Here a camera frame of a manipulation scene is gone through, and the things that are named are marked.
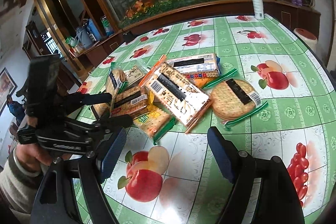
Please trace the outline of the person's left hand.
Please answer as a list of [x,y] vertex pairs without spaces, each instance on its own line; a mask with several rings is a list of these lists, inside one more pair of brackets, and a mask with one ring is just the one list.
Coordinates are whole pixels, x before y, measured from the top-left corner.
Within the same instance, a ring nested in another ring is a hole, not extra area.
[[15,156],[20,166],[27,172],[40,172],[42,165],[50,166],[53,158],[40,145],[18,144],[15,148]]

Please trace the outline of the grey sleeve left forearm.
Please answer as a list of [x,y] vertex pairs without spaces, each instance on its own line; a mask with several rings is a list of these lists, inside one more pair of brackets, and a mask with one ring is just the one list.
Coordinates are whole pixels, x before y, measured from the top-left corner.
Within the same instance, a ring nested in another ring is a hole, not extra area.
[[25,170],[12,152],[1,172],[1,210],[10,223],[29,223],[36,193],[43,180],[40,170]]

